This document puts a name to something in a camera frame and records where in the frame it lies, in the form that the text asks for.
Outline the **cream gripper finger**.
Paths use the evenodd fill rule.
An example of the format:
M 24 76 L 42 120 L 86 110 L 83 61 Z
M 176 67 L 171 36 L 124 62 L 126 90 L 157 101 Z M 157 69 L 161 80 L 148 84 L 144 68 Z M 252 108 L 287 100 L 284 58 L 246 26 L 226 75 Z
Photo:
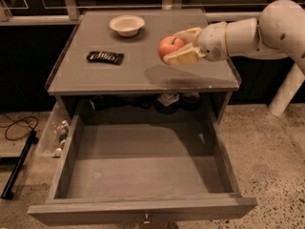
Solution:
M 189 43 L 181 49 L 165 55 L 163 61 L 171 66 L 193 65 L 204 57 L 205 53 L 199 47 L 195 47 L 192 43 Z
M 178 31 L 174 34 L 175 37 L 180 38 L 185 44 L 195 44 L 198 36 L 203 32 L 199 27 Z

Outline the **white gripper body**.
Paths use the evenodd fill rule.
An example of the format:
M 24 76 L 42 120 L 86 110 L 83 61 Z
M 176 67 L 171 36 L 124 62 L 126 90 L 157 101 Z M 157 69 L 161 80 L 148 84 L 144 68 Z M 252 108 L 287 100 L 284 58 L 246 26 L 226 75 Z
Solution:
M 221 61 L 228 58 L 226 47 L 226 22 L 207 26 L 197 38 L 197 45 L 208 61 Z

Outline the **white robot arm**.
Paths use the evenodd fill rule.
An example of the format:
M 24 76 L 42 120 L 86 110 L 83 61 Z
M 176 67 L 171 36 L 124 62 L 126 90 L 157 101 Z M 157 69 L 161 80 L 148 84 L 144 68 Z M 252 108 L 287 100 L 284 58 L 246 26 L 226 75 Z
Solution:
M 184 46 L 161 57 L 171 66 L 192 65 L 202 58 L 214 62 L 234 56 L 290 57 L 305 73 L 305 10 L 291 0 L 274 1 L 257 18 L 214 23 L 173 36 Z

